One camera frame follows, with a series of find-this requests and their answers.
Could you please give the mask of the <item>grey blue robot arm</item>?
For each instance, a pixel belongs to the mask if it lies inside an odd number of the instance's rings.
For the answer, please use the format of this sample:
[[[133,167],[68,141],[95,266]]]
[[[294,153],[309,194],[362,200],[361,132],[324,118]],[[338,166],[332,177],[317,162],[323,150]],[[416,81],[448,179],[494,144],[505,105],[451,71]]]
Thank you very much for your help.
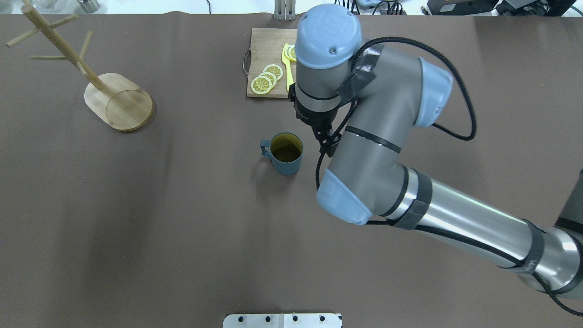
[[[331,158],[317,179],[317,201],[359,226],[391,226],[435,237],[516,274],[553,300],[582,299],[582,177],[551,228],[511,216],[398,162],[412,127],[429,127],[453,83],[476,117],[452,63],[403,37],[366,40],[358,17],[322,4],[298,22],[296,82],[289,99],[312,127],[321,155]]]

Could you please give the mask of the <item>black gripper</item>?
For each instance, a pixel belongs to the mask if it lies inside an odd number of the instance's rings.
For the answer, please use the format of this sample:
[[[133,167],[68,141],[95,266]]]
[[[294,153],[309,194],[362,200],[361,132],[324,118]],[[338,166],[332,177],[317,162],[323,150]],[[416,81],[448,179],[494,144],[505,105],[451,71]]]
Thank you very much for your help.
[[[296,118],[312,127],[315,139],[319,142],[319,152],[329,158],[335,153],[335,131],[332,122],[337,116],[341,98],[313,97],[294,83],[289,88],[289,100],[293,103]]]

